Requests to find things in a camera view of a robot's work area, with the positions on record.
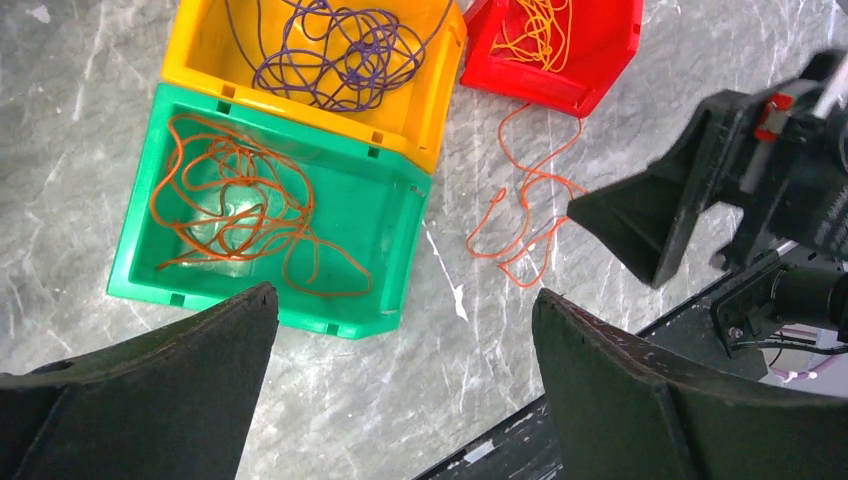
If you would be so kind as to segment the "red plastic bin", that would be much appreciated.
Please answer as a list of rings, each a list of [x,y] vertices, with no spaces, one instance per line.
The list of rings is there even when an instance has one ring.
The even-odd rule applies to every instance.
[[[474,1],[462,85],[588,116],[635,56],[642,0]]]

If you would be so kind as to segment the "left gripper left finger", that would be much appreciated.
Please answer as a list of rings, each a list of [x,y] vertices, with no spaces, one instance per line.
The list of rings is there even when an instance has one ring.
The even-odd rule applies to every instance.
[[[1,377],[5,479],[232,479],[272,345],[261,283],[107,348]]]

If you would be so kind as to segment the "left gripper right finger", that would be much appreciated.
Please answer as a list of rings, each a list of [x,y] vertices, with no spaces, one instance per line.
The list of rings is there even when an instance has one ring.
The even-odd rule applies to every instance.
[[[568,479],[843,479],[847,402],[723,373],[543,289],[532,335]]]

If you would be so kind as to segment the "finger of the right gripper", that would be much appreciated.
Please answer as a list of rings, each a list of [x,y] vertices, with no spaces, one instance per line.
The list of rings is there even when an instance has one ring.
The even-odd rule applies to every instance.
[[[714,203],[718,178],[732,163],[730,149],[748,125],[747,94],[714,94],[663,156],[571,201],[567,214],[640,282],[658,288],[678,271],[697,219]]]

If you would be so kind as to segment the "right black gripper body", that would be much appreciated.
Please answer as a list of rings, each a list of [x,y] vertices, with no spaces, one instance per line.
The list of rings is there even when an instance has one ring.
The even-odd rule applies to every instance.
[[[764,93],[740,134],[728,203],[743,219],[713,257],[731,270],[775,242],[847,258],[847,52],[817,52],[800,75]]]

